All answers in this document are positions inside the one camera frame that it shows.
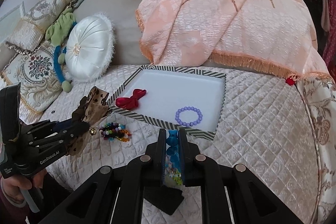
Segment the person's left hand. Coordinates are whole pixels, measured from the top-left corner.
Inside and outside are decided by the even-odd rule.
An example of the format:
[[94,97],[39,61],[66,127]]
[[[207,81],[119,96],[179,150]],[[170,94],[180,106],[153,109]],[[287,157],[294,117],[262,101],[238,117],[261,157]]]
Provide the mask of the person's left hand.
[[9,201],[20,205],[25,200],[21,190],[29,190],[31,188],[41,189],[46,174],[47,171],[44,169],[37,173],[32,181],[19,175],[14,175],[9,178],[1,177],[1,189]]

